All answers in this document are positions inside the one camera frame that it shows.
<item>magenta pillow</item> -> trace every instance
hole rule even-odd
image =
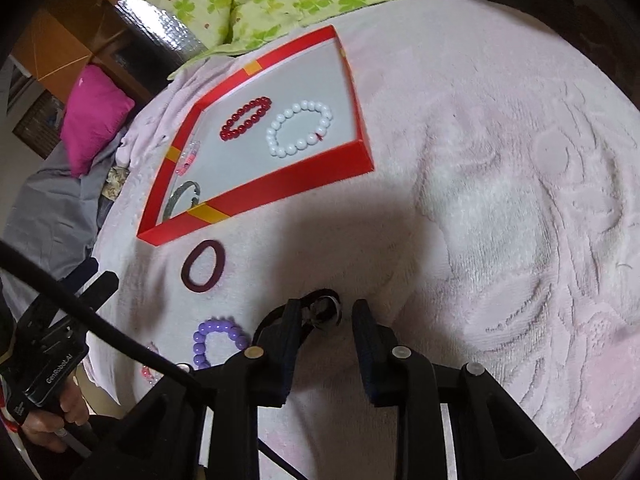
[[[100,68],[82,69],[66,103],[60,132],[71,176],[89,173],[95,156],[113,140],[134,104]]]

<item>white pearl bracelet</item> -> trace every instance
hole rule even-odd
[[[321,114],[320,122],[316,130],[308,134],[306,137],[300,137],[295,144],[290,144],[286,148],[279,145],[276,135],[278,130],[287,119],[292,118],[295,114],[300,112],[318,112]],[[307,146],[313,146],[326,135],[326,131],[331,126],[331,121],[334,115],[331,112],[331,108],[322,103],[316,103],[314,101],[302,101],[299,104],[295,103],[291,108],[287,108],[283,113],[278,114],[276,120],[271,123],[271,127],[267,128],[267,144],[269,145],[269,152],[273,156],[279,156],[284,158],[287,155],[295,155],[298,150],[304,150]]]

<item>gray bangle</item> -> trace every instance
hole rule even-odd
[[[174,207],[180,197],[183,195],[185,191],[187,191],[191,186],[195,189],[196,196],[191,199],[191,207],[196,207],[200,203],[200,185],[193,180],[188,180],[184,184],[182,184],[178,189],[174,191],[174,193],[169,197],[166,206],[164,207],[164,213],[162,213],[162,221],[166,222],[169,218],[171,218],[171,214],[174,212]]]

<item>metal screw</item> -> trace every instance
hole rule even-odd
[[[248,359],[257,359],[263,355],[264,350],[259,346],[249,346],[249,348],[244,351],[244,357],[247,357]]]
[[[467,363],[466,371],[473,376],[480,376],[484,374],[484,367],[480,363]]]
[[[411,355],[411,350],[409,350],[406,346],[396,346],[391,351],[391,355],[393,357],[397,357],[398,359],[407,359]]]

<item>bracelet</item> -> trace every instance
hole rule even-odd
[[[175,170],[176,174],[178,174],[179,176],[183,176],[185,173],[187,173],[187,171],[193,164],[193,161],[196,160],[199,149],[200,142],[198,140],[190,142],[187,151],[180,154],[180,159],[178,160],[178,165]]]
[[[300,137],[295,144],[289,144],[286,148],[283,148],[279,145],[278,139],[276,139],[277,131],[287,119],[292,118],[293,115],[299,114],[302,111],[318,112],[321,115],[318,127],[313,133],[308,134],[308,136]],[[334,115],[331,112],[331,108],[321,102],[302,101],[295,103],[291,108],[287,108],[283,113],[278,114],[276,120],[271,123],[271,127],[267,128],[269,152],[272,156],[284,158],[287,155],[295,155],[298,150],[304,150],[307,146],[313,146],[326,135],[326,131],[329,126],[331,126],[333,118]]]
[[[178,189],[176,189],[174,193],[169,197],[169,200],[164,207],[164,212],[162,213],[163,222],[166,222],[169,218],[171,218],[171,214],[174,212],[174,207],[178,203],[178,199],[191,186],[194,187],[195,192],[195,196],[191,199],[191,207],[196,207],[200,203],[200,185],[193,180],[188,180],[187,182],[183,183]]]
[[[244,114],[248,113],[252,110],[252,108],[255,107],[259,107],[256,110],[255,114],[248,118],[244,123],[240,124],[240,126],[238,126],[235,130],[231,129],[231,127],[240,120],[240,117],[242,117]],[[271,99],[269,99],[268,97],[263,96],[258,99],[254,99],[253,101],[249,101],[242,108],[238,108],[236,113],[233,114],[231,118],[228,119],[222,126],[222,129],[220,130],[220,139],[237,139],[254,124],[257,124],[258,121],[260,121],[260,118],[264,117],[267,114],[269,108],[271,108]]]
[[[159,354],[160,352],[158,351],[158,347],[156,347],[156,345],[154,345],[154,342],[150,342],[147,346],[146,346],[147,350],[151,350],[152,352],[155,352],[156,354]],[[145,380],[148,381],[149,384],[151,384],[152,386],[154,386],[161,378],[162,375],[158,374],[157,376],[154,375],[154,373],[151,371],[151,369],[146,366],[143,365],[142,368],[140,368],[140,374],[145,378]]]
[[[191,267],[193,267],[198,256],[200,256],[207,247],[213,248],[216,252],[216,266],[213,268],[213,273],[209,278],[209,281],[204,285],[197,285],[196,283],[193,283],[193,280],[191,279]],[[222,276],[223,270],[225,270],[225,248],[217,240],[204,240],[199,243],[193,251],[191,251],[189,256],[187,256],[187,259],[184,261],[184,265],[182,266],[180,278],[182,279],[184,286],[191,292],[207,292],[216,285],[220,276]]]
[[[207,350],[205,341],[207,335],[213,332],[226,332],[229,339],[236,343],[236,348],[240,351],[249,348],[249,336],[238,325],[234,325],[223,317],[220,319],[207,319],[200,323],[198,331],[193,333],[193,340],[195,341],[195,345],[193,345],[193,364],[198,367],[198,370],[211,366],[205,356]]]

